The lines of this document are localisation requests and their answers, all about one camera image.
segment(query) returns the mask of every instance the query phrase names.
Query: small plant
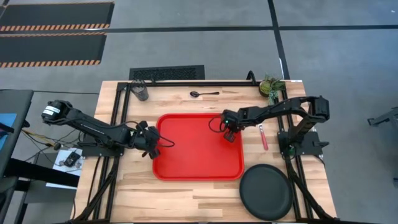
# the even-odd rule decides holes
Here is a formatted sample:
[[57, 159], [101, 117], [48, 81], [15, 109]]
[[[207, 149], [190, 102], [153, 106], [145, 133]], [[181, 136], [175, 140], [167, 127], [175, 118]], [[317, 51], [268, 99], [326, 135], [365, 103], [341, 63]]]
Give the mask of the small plant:
[[278, 98], [278, 91], [285, 90], [285, 88], [285, 82], [282, 82], [280, 78], [266, 75], [264, 80], [260, 82], [259, 92], [262, 96], [268, 97], [269, 104], [273, 105], [275, 99]]

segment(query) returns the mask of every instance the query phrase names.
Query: knife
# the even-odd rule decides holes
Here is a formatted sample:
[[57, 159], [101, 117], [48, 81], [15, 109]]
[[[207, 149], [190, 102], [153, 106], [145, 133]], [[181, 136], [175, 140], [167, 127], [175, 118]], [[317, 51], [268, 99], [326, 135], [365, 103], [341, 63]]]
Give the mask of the knife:
[[264, 130], [262, 128], [262, 124], [259, 124], [259, 129], [260, 129], [260, 135], [261, 135], [261, 140], [262, 140], [262, 145], [264, 146], [264, 149], [268, 151], [268, 144], [267, 144], [267, 139], [266, 135], [264, 134]]

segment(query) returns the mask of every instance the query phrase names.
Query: metal spoon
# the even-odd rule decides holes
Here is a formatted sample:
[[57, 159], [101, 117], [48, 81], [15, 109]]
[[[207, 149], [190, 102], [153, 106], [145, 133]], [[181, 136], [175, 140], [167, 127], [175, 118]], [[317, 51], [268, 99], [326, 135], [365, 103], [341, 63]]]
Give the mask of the metal spoon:
[[189, 95], [193, 96], [193, 97], [198, 97], [200, 95], [219, 95], [219, 92], [214, 92], [214, 93], [198, 93], [197, 91], [192, 91], [189, 93]]

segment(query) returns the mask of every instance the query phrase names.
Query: cable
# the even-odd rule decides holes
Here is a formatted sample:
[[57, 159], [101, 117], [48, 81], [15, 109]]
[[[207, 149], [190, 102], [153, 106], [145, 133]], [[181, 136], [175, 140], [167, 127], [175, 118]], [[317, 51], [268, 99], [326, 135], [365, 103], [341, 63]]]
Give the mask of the cable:
[[80, 141], [80, 142], [82, 142], [82, 140], [80, 139], [80, 134], [81, 134], [82, 132], [80, 131], [79, 132], [79, 136], [77, 137], [77, 139]]
[[43, 152], [43, 151], [45, 151], [46, 149], [49, 149], [49, 148], [51, 148], [51, 147], [46, 147], [46, 148], [44, 148], [44, 149], [41, 149], [39, 152], [35, 153], [33, 156], [30, 156], [29, 158], [25, 159], [24, 162], [26, 162], [26, 161], [28, 161], [28, 160], [31, 160], [31, 159], [32, 159], [33, 157], [35, 157], [38, 153], [41, 153], [41, 152]]
[[74, 169], [74, 170], [68, 170], [68, 171], [64, 171], [64, 172], [75, 172], [75, 171], [78, 171], [78, 170], [81, 170], [81, 168], [79, 168], [79, 169]]
[[290, 161], [292, 161], [294, 158], [296, 158], [296, 156], [297, 156], [297, 150], [296, 150], [296, 148], [295, 147], [292, 147], [292, 149], [294, 150], [294, 154], [293, 154], [293, 157], [290, 157], [289, 156], [289, 160]]
[[89, 122], [89, 123], [91, 123], [91, 124], [93, 124], [93, 125], [95, 125], [95, 126], [97, 126], [99, 128], [108, 128], [108, 129], [118, 128], [118, 127], [123, 126], [123, 125], [128, 124], [128, 123], [134, 123], [134, 124], [138, 125], [141, 129], [143, 129], [142, 126], [137, 121], [126, 121], [126, 122], [123, 122], [123, 123], [120, 123], [120, 124], [114, 125], [114, 126], [102, 126], [102, 125], [96, 124], [96, 123], [91, 122], [91, 121], [87, 121], [87, 122]]
[[171, 140], [169, 140], [169, 139], [167, 139], [167, 138], [165, 138], [165, 137], [162, 137], [161, 135], [159, 135], [159, 137], [160, 137], [161, 139], [164, 139], [164, 140], [170, 142], [171, 145], [170, 145], [170, 146], [156, 145], [156, 146], [160, 146], [160, 147], [173, 147], [173, 146], [175, 145], [175, 143], [174, 143], [173, 141], [171, 141]]
[[42, 149], [36, 144], [36, 142], [34, 142], [33, 140], [31, 140], [31, 138], [29, 138], [25, 132], [22, 132], [22, 133], [24, 134], [24, 136], [25, 136], [27, 139], [29, 139], [29, 140], [39, 149], [39, 152], [38, 152], [38, 153], [42, 153], [42, 154], [47, 158], [47, 160], [50, 161], [52, 164], [54, 164], [54, 165], [56, 165], [56, 166], [61, 166], [60, 164], [56, 164], [56, 163], [55, 163], [54, 161], [52, 161], [45, 153], [43, 153], [43, 152], [42, 152]]
[[220, 117], [221, 117], [221, 114], [216, 115], [216, 116], [212, 117], [212, 118], [209, 120], [209, 123], [208, 123], [210, 130], [212, 130], [212, 131], [215, 132], [215, 133], [223, 133], [223, 132], [225, 132], [226, 129], [227, 129], [226, 125], [224, 125], [224, 129], [222, 128], [222, 125], [223, 125], [222, 122], [220, 122], [220, 126], [219, 126], [219, 129], [220, 129], [220, 130], [219, 130], [219, 131], [214, 130], [213, 128], [211, 128], [211, 122], [213, 122], [214, 119], [220, 118]]
[[72, 215], [72, 220], [75, 219], [76, 215], [76, 203], [75, 203], [75, 198], [73, 198], [73, 215]]
[[33, 140], [33, 141], [35, 141], [35, 142], [37, 142], [37, 143], [39, 143], [39, 144], [42, 144], [42, 145], [47, 146], [47, 147], [54, 147], [53, 144], [40, 142], [40, 141], [34, 139], [29, 133], [26, 133], [26, 132], [25, 132], [25, 134], [27, 134], [27, 136], [28, 136], [31, 140]]
[[323, 166], [326, 167], [325, 161], [323, 161], [323, 159], [321, 157], [316, 156], [316, 155], [313, 155], [313, 156], [315, 156], [315, 158], [317, 158], [323, 164]]
[[60, 139], [53, 139], [53, 138], [47, 137], [47, 136], [45, 136], [45, 135], [43, 135], [43, 134], [36, 134], [36, 133], [33, 133], [32, 131], [28, 131], [28, 130], [25, 130], [25, 129], [23, 129], [22, 131], [25, 132], [26, 134], [30, 135], [30, 136], [35, 136], [35, 137], [41, 138], [41, 139], [43, 139], [43, 140], [46, 140], [46, 139], [53, 140], [53, 141], [55, 141], [55, 143], [52, 143], [52, 142], [49, 142], [49, 141], [48, 141], [48, 143], [51, 144], [51, 145], [53, 145], [53, 146], [54, 146], [56, 143], [58, 143], [58, 142], [62, 142], [62, 143], [65, 144], [65, 145], [66, 145], [66, 144], [71, 144], [72, 147], [73, 147], [74, 145], [73, 145], [72, 143], [75, 142], [75, 141], [77, 140], [77, 139], [75, 139], [75, 140], [73, 140], [73, 141], [71, 141], [71, 142], [62, 141], [62, 139], [68, 137], [72, 132], [76, 131], [76, 129], [72, 130], [72, 131], [69, 132], [66, 136], [64, 136], [64, 137], [62, 137], [62, 138], [60, 138]]
[[92, 191], [93, 191], [93, 186], [94, 186], [95, 175], [97, 174], [98, 164], [100, 163], [100, 160], [101, 160], [101, 158], [99, 157], [99, 158], [97, 159], [97, 163], [95, 164], [93, 179], [91, 180], [90, 192], [88, 193], [87, 206], [88, 206], [88, 204], [90, 203], [91, 193], [92, 193]]

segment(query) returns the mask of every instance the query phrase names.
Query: cup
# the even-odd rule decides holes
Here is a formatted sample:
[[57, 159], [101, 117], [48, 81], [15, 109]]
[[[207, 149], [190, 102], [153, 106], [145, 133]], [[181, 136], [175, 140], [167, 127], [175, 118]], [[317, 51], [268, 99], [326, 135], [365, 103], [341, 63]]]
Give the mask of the cup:
[[131, 91], [139, 101], [146, 101], [149, 97], [147, 85], [144, 80], [134, 79], [131, 82]]

